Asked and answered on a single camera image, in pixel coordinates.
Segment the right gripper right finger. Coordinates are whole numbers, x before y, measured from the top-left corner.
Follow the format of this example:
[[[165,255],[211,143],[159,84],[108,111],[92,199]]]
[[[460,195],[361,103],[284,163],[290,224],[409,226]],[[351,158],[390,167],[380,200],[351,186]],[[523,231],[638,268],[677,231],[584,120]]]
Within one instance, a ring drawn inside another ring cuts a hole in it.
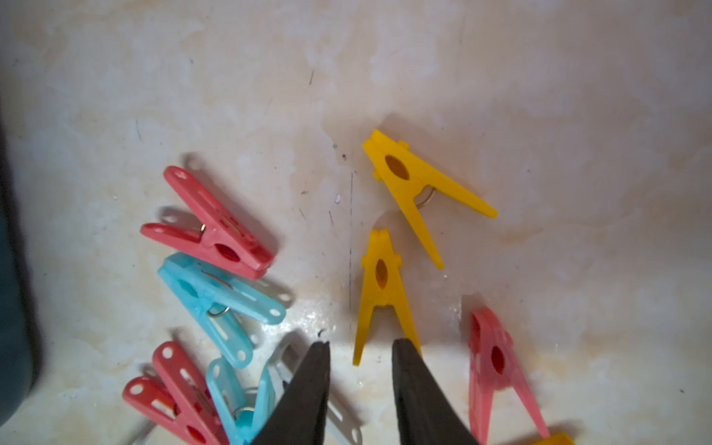
[[[393,342],[392,380],[402,444],[478,443],[409,339]]]

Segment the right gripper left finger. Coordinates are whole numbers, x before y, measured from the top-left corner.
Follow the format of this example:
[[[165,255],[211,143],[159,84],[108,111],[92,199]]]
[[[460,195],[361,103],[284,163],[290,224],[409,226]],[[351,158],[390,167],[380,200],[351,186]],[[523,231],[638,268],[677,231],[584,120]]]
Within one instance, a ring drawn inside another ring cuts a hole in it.
[[[323,444],[330,372],[330,345],[317,341],[252,444]]]

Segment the red clothespin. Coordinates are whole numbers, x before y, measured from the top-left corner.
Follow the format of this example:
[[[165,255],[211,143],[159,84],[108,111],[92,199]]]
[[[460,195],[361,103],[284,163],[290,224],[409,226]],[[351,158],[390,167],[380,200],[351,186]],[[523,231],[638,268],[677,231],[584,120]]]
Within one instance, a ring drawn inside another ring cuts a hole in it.
[[[525,373],[515,355],[514,341],[495,313],[471,313],[469,424],[479,443],[488,442],[494,393],[512,388],[543,439],[551,437]]]
[[[162,343],[152,363],[158,375],[131,380],[123,400],[186,444],[228,443],[206,380],[180,344]]]
[[[232,274],[259,280],[274,263],[274,254],[241,224],[190,172],[169,166],[164,179],[195,213],[200,231],[171,224],[144,224],[140,233],[179,252]]]

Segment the yellow clothespin small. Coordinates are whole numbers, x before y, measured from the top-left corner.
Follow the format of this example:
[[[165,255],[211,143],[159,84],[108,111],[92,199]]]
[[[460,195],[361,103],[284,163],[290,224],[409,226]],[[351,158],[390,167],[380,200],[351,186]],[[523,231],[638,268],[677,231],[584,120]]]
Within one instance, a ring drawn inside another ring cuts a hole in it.
[[[372,230],[368,248],[361,262],[363,271],[362,298],[354,342],[352,364],[359,366],[368,338],[374,310],[377,307],[392,307],[406,339],[422,353],[419,337],[413,322],[408,298],[402,283],[400,268],[402,257],[396,253],[389,231]]]

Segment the teal plastic storage box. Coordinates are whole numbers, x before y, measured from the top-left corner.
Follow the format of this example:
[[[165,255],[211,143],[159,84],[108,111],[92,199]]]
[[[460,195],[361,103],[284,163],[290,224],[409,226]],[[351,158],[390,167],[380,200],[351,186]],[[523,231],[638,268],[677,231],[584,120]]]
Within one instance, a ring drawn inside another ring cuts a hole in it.
[[[1,167],[1,423],[25,400],[33,384],[32,343],[27,328],[20,269],[9,214],[9,178]]]

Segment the grey clothespin centre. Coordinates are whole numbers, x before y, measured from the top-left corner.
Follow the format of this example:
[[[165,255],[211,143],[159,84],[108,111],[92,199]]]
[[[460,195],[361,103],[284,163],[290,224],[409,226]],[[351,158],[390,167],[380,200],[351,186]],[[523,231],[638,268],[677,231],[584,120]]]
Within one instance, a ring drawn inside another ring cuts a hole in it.
[[[283,397],[303,356],[304,348],[298,347],[289,339],[283,339],[268,359],[263,374],[267,376],[274,391],[274,407]],[[335,389],[331,389],[329,393],[327,406],[326,431],[340,444],[363,444],[360,421]]]

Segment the teal clothespin lower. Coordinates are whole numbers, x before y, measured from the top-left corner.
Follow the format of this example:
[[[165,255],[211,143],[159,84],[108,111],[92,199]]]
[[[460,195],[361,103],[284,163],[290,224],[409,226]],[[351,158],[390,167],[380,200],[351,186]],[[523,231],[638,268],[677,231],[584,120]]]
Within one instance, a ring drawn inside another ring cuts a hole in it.
[[[276,407],[267,367],[257,387],[244,389],[233,366],[222,357],[210,363],[206,383],[229,443],[252,443]]]

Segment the teal clothespin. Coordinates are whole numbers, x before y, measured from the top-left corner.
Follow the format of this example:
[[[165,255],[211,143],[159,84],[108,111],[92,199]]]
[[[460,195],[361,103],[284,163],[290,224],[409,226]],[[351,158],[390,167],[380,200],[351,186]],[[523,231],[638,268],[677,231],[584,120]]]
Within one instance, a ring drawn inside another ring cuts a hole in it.
[[[254,347],[236,316],[275,326],[287,315],[280,302],[233,274],[184,253],[166,258],[158,275],[222,356],[238,369],[251,363]]]
[[[233,366],[222,357],[210,363],[206,383],[229,443],[252,443],[276,407],[267,367],[257,387],[244,389]]]

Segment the teal clothespin centre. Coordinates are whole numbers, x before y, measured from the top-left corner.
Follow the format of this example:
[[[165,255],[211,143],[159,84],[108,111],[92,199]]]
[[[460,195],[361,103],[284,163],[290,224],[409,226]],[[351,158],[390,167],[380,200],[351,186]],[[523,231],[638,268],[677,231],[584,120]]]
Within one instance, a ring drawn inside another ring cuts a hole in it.
[[[222,356],[238,369],[251,363],[254,347],[236,316],[275,326],[287,315],[280,302],[233,274],[184,253],[166,258],[158,275]]]

